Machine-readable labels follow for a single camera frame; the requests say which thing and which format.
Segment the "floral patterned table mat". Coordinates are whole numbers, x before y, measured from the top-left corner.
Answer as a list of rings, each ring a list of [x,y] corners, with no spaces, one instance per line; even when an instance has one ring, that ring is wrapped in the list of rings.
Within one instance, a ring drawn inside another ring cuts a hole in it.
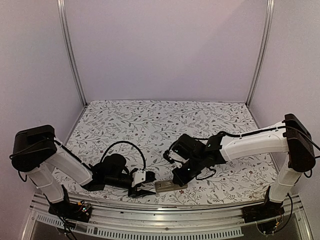
[[[257,128],[243,103],[196,101],[109,100],[92,101],[66,147],[87,165],[103,154],[118,153],[129,170],[145,167],[157,180],[172,177],[174,165],[163,153],[179,136],[208,138],[220,131],[232,134]],[[209,169],[183,190],[139,197],[136,202],[155,205],[218,205],[259,201],[277,172],[269,154],[242,157]]]

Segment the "aluminium frame post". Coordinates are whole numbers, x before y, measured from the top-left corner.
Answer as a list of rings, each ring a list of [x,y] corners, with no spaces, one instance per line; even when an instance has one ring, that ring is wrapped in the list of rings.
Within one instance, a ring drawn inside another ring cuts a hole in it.
[[[64,45],[65,45],[71,73],[73,76],[73,80],[75,83],[76,91],[78,93],[80,102],[82,106],[85,108],[88,105],[88,102],[85,96],[84,87],[81,83],[80,74],[79,74],[79,70],[77,67],[77,62],[76,62],[76,58],[75,58],[75,54],[72,46],[72,40],[71,40],[67,12],[66,12],[66,4],[64,0],[57,0],[56,3],[57,3],[57,10],[59,15],[62,36],[64,40]]]
[[[266,55],[270,32],[272,28],[272,21],[273,21],[273,15],[274,15],[274,7],[275,7],[275,1],[274,0],[267,0],[266,2],[266,12],[265,12],[265,19],[264,19],[264,25],[263,25],[263,31],[262,31],[262,37],[260,42],[260,47],[258,51],[257,61],[254,67],[252,81],[249,87],[249,92],[246,98],[246,106],[250,108],[254,95],[258,86],[260,74],[263,68],[263,62]]]

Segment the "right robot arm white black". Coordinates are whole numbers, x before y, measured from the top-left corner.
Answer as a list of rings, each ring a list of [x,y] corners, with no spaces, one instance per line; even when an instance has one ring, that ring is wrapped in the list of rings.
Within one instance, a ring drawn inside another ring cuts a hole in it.
[[[266,192],[265,202],[259,206],[262,218],[269,218],[278,210],[287,193],[301,175],[316,165],[312,136],[292,113],[274,125],[255,131],[231,134],[221,131],[210,136],[206,143],[187,134],[181,135],[171,150],[183,158],[181,167],[172,171],[173,183],[188,184],[203,169],[225,164],[234,159],[266,153],[286,153],[286,163]]]

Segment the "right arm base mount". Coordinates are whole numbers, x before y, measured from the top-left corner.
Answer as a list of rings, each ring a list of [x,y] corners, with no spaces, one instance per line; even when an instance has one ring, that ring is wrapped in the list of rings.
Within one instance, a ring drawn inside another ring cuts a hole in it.
[[[270,200],[270,186],[268,187],[264,202],[261,204],[245,206],[241,209],[242,218],[245,223],[261,221],[268,218],[280,216],[285,213],[283,202],[273,202]]]

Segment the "right aluminium frame post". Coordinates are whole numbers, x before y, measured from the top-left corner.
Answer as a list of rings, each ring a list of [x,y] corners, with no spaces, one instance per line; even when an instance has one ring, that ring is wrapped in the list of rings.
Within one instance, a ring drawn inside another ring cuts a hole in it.
[[[274,15],[274,7],[275,7],[275,1],[274,0],[267,0],[266,2],[266,12],[265,12],[265,19],[264,19],[264,25],[263,25],[263,31],[262,31],[262,37],[260,42],[260,47],[258,51],[257,61],[254,67],[252,81],[249,87],[249,92],[246,98],[246,106],[250,108],[254,95],[258,86],[260,74],[263,68],[263,62],[266,55],[270,32],[272,28],[272,21],[273,21],[273,15]]]

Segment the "front aluminium rail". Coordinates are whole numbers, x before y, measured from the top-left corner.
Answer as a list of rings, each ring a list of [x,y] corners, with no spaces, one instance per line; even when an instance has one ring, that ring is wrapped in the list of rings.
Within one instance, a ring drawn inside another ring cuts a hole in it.
[[[89,222],[72,223],[71,233],[49,213],[36,193],[27,211],[22,240],[311,240],[313,234],[298,195],[287,198],[279,232],[263,234],[261,221],[246,223],[242,208],[250,202],[218,205],[145,204],[70,194],[72,202],[92,204]]]

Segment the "left aluminium frame post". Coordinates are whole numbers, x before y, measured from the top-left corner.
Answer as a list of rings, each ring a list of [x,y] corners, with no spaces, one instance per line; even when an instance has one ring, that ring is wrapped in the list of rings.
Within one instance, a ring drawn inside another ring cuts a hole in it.
[[[85,108],[88,105],[88,102],[85,96],[84,87],[81,83],[80,74],[79,74],[79,70],[77,67],[77,62],[76,62],[76,58],[75,58],[75,54],[72,46],[72,40],[71,40],[67,12],[66,12],[66,4],[64,0],[57,0],[56,3],[57,3],[57,10],[59,15],[62,36],[64,40],[64,45],[65,45],[71,73],[73,76],[73,80],[75,83],[76,91],[78,93],[80,102],[82,106]]]

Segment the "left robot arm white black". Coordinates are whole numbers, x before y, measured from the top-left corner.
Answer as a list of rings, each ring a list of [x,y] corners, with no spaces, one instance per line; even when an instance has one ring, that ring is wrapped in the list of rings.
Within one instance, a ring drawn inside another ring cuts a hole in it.
[[[54,179],[49,166],[59,169],[89,192],[103,191],[105,186],[112,186],[126,189],[130,198],[155,194],[140,188],[155,181],[154,172],[144,167],[129,170],[126,158],[118,153],[103,154],[95,165],[85,164],[57,140],[55,129],[48,124],[19,131],[14,137],[9,158],[12,166],[25,173],[63,217],[74,213],[74,205],[64,198],[67,194]]]

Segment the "white remote control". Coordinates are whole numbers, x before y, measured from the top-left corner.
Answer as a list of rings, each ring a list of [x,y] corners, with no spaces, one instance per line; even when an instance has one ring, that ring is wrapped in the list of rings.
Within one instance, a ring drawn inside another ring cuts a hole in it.
[[[178,190],[184,190],[188,187],[188,185],[180,186],[178,184],[174,184],[172,180],[162,180],[154,183],[155,191],[157,193],[165,193],[172,192]]]

